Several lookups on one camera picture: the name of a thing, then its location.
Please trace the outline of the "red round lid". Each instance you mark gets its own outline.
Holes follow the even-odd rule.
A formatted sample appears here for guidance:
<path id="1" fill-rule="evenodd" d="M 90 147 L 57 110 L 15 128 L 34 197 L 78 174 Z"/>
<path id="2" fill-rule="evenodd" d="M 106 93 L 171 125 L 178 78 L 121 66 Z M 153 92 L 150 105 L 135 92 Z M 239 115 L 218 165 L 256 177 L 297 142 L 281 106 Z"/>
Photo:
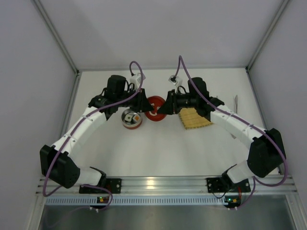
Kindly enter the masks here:
<path id="1" fill-rule="evenodd" d="M 149 120 L 154 121 L 154 122 L 162 121 L 166 117 L 166 115 L 165 114 L 159 114 L 158 110 L 165 103 L 165 100 L 160 96 L 151 96 L 151 97 L 148 97 L 148 101 L 151 104 L 151 106 L 153 107 L 153 110 L 146 112 L 145 116 Z"/>

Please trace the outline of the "steel tongs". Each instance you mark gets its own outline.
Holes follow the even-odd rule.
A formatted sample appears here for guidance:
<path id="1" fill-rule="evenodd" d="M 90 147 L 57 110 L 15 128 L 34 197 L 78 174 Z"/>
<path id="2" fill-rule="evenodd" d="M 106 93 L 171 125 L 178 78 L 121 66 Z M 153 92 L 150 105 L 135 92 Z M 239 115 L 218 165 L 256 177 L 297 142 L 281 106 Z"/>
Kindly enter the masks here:
<path id="1" fill-rule="evenodd" d="M 234 112 L 237 114 L 238 111 L 238 95 L 234 97 Z"/>

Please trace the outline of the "orange sushi roll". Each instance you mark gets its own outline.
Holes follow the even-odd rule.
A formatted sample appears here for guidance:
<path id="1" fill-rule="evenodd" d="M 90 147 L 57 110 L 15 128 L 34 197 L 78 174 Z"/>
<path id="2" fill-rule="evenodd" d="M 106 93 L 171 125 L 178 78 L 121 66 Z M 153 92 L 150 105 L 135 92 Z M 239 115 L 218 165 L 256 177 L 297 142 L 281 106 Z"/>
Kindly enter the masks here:
<path id="1" fill-rule="evenodd" d="M 141 122 L 142 118 L 139 114 L 135 114 L 132 118 L 132 120 L 136 123 Z"/>

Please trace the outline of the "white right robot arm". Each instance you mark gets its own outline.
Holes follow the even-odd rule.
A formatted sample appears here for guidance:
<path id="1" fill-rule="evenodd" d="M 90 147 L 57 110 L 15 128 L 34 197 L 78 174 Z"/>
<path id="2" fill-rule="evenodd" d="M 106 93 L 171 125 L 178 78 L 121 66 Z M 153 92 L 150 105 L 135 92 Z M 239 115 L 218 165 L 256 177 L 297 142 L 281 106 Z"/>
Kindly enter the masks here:
<path id="1" fill-rule="evenodd" d="M 264 178 L 286 163 L 282 136 L 277 129 L 266 130 L 239 117 L 223 101 L 209 95 L 207 85 L 200 77 L 188 80 L 188 87 L 189 92 L 184 94 L 169 91 L 166 102 L 157 112 L 173 115 L 183 108 L 194 108 L 198 115 L 224 128 L 248 148 L 246 160 L 223 172 L 221 181 L 227 190 L 251 177 Z"/>

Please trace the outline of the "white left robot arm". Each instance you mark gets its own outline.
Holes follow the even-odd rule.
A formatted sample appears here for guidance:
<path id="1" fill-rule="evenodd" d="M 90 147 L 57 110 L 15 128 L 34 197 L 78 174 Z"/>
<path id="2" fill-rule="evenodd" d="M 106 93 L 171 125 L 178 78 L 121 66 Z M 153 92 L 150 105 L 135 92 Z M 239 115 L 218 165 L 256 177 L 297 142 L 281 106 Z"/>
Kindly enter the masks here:
<path id="1" fill-rule="evenodd" d="M 58 141 L 40 150 L 41 171 L 64 188 L 89 184 L 102 187 L 105 173 L 99 169 L 82 168 L 76 158 L 91 135 L 102 127 L 121 107 L 128 107 L 137 113 L 149 112 L 153 107 L 142 88 L 145 76 L 141 73 L 127 79 L 112 75 L 102 93 L 93 97 L 78 121 Z"/>

